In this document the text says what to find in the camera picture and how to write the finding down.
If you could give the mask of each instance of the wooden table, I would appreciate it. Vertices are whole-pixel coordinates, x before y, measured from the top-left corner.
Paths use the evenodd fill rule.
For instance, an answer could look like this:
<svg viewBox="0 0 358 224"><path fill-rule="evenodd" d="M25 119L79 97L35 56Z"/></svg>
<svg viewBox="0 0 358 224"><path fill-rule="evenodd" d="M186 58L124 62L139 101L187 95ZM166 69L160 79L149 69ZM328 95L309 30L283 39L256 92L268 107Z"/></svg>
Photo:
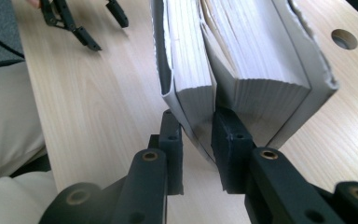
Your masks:
<svg viewBox="0 0 358 224"><path fill-rule="evenodd" d="M58 190L79 181L105 187L158 133L167 106L159 95L149 2L119 1L121 29L104 1L68 0L78 25L103 48L92 52L69 32L47 27L39 10L13 1ZM282 148L309 182L332 190L358 180L358 47L345 50L335 29L358 41L358 14L343 0L297 1L341 89ZM185 140L185 195L168 200L168 223L249 222L243 196L226 195L218 173Z"/></svg>

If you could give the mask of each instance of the light wood surface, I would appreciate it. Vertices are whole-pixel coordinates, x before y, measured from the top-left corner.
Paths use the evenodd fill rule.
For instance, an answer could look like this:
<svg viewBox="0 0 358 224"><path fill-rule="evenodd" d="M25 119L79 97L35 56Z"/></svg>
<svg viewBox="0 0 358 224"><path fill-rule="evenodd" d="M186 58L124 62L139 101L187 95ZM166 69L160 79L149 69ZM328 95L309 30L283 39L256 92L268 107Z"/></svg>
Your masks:
<svg viewBox="0 0 358 224"><path fill-rule="evenodd" d="M167 108L159 95L149 2L119 1L130 20L125 29L105 1L67 2L102 51L47 27L26 1L13 5L57 188L79 181L105 187L128 172ZM331 38L339 28L358 40L358 14L343 0L296 2L341 88L282 151L309 182L332 190L339 181L358 181L358 47L341 49ZM218 173L184 140L185 195L169 197L168 223L248 223L243 196L226 195Z"/></svg>

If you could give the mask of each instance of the wood grain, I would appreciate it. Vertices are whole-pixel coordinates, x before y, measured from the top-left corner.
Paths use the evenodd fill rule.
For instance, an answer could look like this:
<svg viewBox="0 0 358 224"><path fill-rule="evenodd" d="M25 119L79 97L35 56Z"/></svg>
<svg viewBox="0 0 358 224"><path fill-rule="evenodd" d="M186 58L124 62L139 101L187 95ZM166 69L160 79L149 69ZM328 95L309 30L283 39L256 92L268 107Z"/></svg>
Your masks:
<svg viewBox="0 0 358 224"><path fill-rule="evenodd" d="M149 2L119 1L130 20L125 29L104 1L67 2L103 51L47 27L25 1L13 5L57 187L79 181L104 187L128 172L167 108L159 95ZM311 183L332 190L338 181L358 180L358 47L341 49L331 39L339 28L358 40L358 14L344 0L296 2L341 89L282 151ZM218 173L184 140L185 195L169 198L168 223L249 223L243 196L226 195Z"/></svg>

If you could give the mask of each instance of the book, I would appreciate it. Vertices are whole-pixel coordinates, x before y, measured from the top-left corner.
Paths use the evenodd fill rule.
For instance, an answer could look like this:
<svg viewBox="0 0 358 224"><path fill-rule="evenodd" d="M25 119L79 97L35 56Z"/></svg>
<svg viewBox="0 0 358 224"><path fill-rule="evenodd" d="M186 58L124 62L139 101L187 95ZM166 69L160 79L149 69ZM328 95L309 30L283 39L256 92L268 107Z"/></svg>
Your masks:
<svg viewBox="0 0 358 224"><path fill-rule="evenodd" d="M338 88L290 0L160 3L162 96L207 159L215 105L233 110L257 146L279 148Z"/></svg>

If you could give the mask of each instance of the white pants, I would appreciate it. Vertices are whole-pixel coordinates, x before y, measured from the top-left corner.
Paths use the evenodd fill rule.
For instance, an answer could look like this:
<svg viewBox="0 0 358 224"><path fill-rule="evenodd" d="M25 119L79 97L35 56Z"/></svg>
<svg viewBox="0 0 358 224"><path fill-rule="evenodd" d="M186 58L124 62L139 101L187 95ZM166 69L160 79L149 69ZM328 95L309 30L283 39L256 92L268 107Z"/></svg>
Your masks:
<svg viewBox="0 0 358 224"><path fill-rule="evenodd" d="M0 67L0 177L46 153L25 63ZM0 178L0 223L37 223L57 196L51 172Z"/></svg>

